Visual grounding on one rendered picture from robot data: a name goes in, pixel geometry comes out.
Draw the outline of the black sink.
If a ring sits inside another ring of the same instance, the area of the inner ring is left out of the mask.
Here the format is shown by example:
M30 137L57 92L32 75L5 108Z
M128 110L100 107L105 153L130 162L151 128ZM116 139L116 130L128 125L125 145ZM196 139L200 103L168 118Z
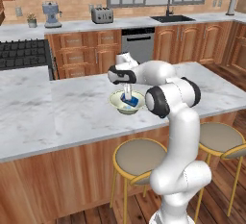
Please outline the black sink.
M160 23L195 21L195 19L184 15L150 16L150 18Z

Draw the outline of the yellow stool with grey seat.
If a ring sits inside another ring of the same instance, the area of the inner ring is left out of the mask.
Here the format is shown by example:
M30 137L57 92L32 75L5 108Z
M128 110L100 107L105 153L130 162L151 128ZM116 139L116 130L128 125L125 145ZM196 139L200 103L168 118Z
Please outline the yellow stool with grey seat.
M207 153L206 164L210 163L212 156L223 161L238 159L234 186L227 211L227 216L230 216L242 161L246 156L246 139L243 134L232 126L220 122L205 122L201 124L199 147Z
M114 150L110 207L113 204L116 176L120 175L124 179L123 224L127 224L128 185L143 186L143 196L146 196L150 174L160 165L166 153L167 149L164 145L150 138L134 138L124 141Z

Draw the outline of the silver toaster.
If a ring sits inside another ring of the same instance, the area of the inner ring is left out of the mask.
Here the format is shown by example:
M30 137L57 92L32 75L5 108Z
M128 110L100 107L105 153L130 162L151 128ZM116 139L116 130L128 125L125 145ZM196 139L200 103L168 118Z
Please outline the silver toaster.
M113 10L109 8L92 8L91 20L95 24L107 24L113 22Z

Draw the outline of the black tap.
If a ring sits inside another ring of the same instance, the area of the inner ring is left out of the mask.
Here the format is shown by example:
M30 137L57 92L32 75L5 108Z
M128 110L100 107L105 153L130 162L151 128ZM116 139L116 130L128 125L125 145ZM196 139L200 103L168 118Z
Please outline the black tap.
M169 16L169 15L174 13L173 11L172 12L170 11L170 4L171 4L171 0L168 0L167 1L167 8L166 8L166 16Z

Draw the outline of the silver dishwasher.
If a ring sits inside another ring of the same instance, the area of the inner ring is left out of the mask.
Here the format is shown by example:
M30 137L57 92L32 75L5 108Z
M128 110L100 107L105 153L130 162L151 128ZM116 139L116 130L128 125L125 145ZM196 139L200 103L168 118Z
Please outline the silver dishwasher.
M155 28L134 28L121 31L121 52L129 52L137 62L144 63L152 59Z

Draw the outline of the wooden arched door cupboard run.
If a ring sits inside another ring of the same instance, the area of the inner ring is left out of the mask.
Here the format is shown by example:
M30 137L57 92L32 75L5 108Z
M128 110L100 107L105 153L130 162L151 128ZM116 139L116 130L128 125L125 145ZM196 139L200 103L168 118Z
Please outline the wooden arched door cupboard run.
M157 27L153 59L220 64L232 25L224 21Z

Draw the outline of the small potted plant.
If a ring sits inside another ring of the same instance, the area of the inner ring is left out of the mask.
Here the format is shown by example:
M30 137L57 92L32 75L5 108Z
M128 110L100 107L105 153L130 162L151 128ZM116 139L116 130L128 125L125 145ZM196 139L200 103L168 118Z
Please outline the small potted plant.
M28 25L30 28L36 28L37 27L37 19L36 19L36 16L29 12L27 14L27 22L28 22Z

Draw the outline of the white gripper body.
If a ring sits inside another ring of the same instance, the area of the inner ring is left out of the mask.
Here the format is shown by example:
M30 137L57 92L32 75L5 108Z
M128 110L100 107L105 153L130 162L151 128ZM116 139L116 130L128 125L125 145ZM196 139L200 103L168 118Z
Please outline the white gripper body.
M124 93L125 93L125 99L131 100L132 99L132 85L131 84L124 84Z

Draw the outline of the wooden side cupboard run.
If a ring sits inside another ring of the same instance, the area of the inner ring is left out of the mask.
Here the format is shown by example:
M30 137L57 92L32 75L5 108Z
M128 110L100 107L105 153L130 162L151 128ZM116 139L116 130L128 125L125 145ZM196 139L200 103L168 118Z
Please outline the wooden side cupboard run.
M233 66L246 73L246 23L233 23L224 60L226 66Z

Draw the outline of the blue ice block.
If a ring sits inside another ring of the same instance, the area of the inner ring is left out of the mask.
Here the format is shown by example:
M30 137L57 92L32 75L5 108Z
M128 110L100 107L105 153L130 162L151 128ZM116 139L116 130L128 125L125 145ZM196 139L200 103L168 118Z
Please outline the blue ice block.
M128 100L125 97L125 94L122 94L120 99L121 99L122 102L124 102L125 104L127 104L127 105L129 105L131 107L135 107L138 104L138 99L135 98L134 96L130 100Z

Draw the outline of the cream green bowl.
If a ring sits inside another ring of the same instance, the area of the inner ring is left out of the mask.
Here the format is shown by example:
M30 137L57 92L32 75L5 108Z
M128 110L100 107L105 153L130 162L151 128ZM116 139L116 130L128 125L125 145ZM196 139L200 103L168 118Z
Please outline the cream green bowl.
M123 114L134 114L139 109L143 108L145 106L145 97L138 91L132 91L132 96L135 97L138 102L135 107L128 105L127 103L124 103L121 100L121 96L124 94L123 90L117 90L113 92L109 98L110 103L121 113Z

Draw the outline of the wooden island counter front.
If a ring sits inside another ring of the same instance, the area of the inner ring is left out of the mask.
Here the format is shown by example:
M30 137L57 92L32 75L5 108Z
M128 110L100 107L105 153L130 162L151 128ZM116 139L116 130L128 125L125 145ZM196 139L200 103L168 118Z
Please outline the wooden island counter front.
M43 224L111 199L112 155L122 142L168 144L166 127L0 162L0 224Z

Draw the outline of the white paper towel roll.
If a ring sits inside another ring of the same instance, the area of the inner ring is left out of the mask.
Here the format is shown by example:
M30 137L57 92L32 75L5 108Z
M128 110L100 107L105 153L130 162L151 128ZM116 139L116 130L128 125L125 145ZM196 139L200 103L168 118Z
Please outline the white paper towel roll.
M230 4L226 15L234 15L235 5L236 5L236 0L230 0Z

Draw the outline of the blue grey coffee machine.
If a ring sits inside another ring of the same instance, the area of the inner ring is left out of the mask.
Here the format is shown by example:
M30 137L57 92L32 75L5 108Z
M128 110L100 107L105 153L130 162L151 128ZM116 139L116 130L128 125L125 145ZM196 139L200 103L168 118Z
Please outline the blue grey coffee machine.
M46 16L45 28L60 28L62 24L57 19L57 15L62 15L57 2L45 1L42 3L42 10Z

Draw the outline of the wooden drawer cupboard run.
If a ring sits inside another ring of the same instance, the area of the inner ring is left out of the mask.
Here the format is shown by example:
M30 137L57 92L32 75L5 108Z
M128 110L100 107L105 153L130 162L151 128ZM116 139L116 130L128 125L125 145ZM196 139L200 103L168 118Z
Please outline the wooden drawer cupboard run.
M121 31L46 34L54 57L55 79L107 73L121 52Z

